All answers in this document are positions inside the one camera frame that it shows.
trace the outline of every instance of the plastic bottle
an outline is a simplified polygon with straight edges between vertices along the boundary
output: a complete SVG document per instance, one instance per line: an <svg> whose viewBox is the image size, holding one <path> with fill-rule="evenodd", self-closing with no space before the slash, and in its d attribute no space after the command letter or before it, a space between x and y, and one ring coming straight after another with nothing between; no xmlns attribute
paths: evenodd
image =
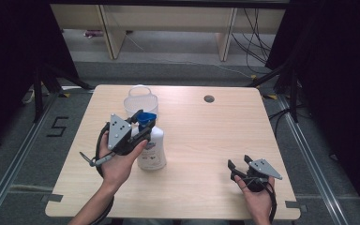
<svg viewBox="0 0 360 225"><path fill-rule="evenodd" d="M153 113L143 112L138 117L139 127L132 129L132 136L143 130L144 126L151 120L156 120L157 116ZM166 165L165 152L163 150L163 130L153 127L151 131L151 141L142 150L137 158L137 164L144 170L157 170Z"/></svg>

